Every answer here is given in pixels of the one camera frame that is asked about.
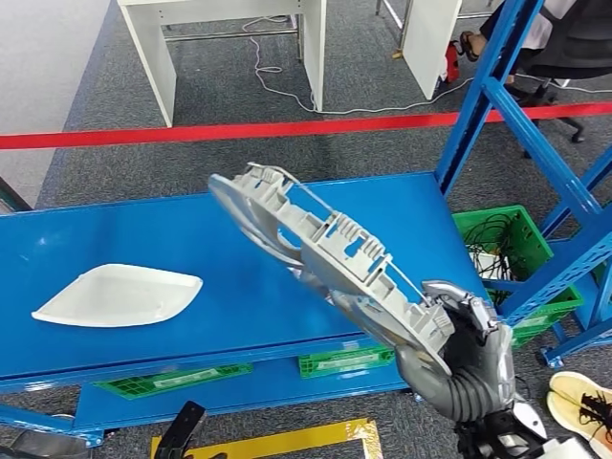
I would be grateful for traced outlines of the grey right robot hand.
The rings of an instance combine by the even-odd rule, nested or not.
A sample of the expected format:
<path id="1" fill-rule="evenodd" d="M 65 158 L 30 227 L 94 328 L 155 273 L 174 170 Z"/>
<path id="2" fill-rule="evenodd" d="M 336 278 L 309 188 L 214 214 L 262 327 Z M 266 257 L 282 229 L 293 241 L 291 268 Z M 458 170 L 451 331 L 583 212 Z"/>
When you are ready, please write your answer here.
<path id="1" fill-rule="evenodd" d="M 423 282 L 441 302 L 455 332 L 444 359 L 451 374 L 428 370 L 408 346 L 395 350 L 398 373 L 411 389 L 439 414 L 455 422 L 472 422 L 513 404 L 515 394 L 512 329 L 497 320 L 482 298 L 441 280 Z"/>

